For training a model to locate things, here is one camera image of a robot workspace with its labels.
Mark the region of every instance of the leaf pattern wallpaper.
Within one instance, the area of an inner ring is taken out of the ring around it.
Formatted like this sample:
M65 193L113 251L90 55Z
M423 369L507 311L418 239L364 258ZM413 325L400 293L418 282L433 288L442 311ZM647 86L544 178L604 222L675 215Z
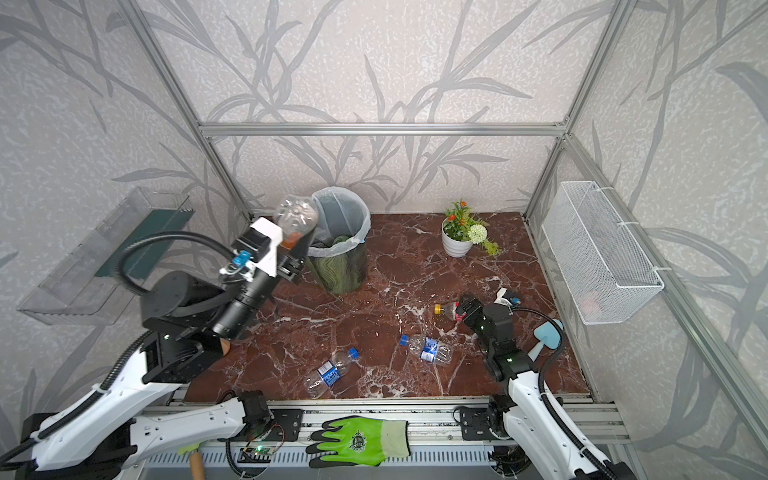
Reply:
M613 0L140 2L206 122L563 119ZM111 28L120 28L119 17ZM522 210L549 137L214 139L254 211L330 185L374 213Z
M575 133L768 392L768 2L638 2ZM553 290L568 298L531 219ZM626 323L584 326L590 384L614 400L651 478L768 478L768 462L661 298Z
M142 330L136 302L111 326L46 326L16 311L128 193L189 194L187 227L221 240L244 226L132 34L111 28L116 11L86 0L0 5L3 452L23 419L68 406ZM153 275L210 276L219 262L176 242Z

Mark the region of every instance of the red marble tabletop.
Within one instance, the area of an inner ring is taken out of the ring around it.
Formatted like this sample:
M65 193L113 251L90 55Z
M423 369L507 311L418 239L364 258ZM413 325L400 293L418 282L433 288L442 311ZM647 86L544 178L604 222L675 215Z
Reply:
M490 303L505 286L522 306L557 316L520 214L482 214L491 222L488 235L504 249L488 258L479 247L467 257L448 257L442 249L438 214L373 215L368 249L368 278L356 292L333 296L305 271L298 285L282 282L274 292L277 309L267 302L251 327L251 337L232 342L231 351L198 376L188 402L215 402L228 389L261 390L268 399L306 399L301 378L325 362L334 349L354 346L358 363L323 398L393 396L466 396L501 392L483 366L472 331L463 323L432 313L461 293ZM515 315L518 348L537 342L542 321ZM409 355L399 345L402 334L424 333L454 347L450 365L436 366ZM550 355L544 348L540 366ZM567 345L549 368L554 392L587 392L579 365Z

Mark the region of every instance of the green trash can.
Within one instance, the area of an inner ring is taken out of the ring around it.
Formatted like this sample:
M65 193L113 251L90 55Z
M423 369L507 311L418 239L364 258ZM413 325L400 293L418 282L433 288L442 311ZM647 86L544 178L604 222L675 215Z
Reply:
M312 195L319 214L307 268L334 295L360 288L366 280L366 235L371 212L351 190L327 187Z

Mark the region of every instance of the light blue spatula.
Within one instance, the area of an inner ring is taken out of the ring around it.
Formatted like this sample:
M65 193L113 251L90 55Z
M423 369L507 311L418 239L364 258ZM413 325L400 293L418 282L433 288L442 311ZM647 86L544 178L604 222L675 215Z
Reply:
M558 323L560 328L563 328L563 322L558 319L554 319L554 321ZM543 349L545 346L548 349L554 350L558 348L558 345L560 345L560 333L558 333L558 331L554 329L552 324L549 322L546 322L544 325L537 327L536 330L533 331L533 334L536 338L538 338L538 343L531 349L530 352L528 352L528 356L531 357L532 361L536 361L538 354L541 353L541 349Z

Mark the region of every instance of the flower pot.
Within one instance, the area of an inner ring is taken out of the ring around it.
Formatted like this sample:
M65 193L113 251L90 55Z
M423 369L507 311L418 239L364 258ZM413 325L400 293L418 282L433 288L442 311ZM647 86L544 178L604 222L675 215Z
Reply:
M458 240L453 240L451 237L445 234L445 231L442 229L445 226L445 222L447 220L442 221L442 225L440 226L440 233L442 234L442 247L445 249L445 252L454 258L461 258L464 255L469 252L469 249L472 248L472 242L469 240L465 242L459 242Z

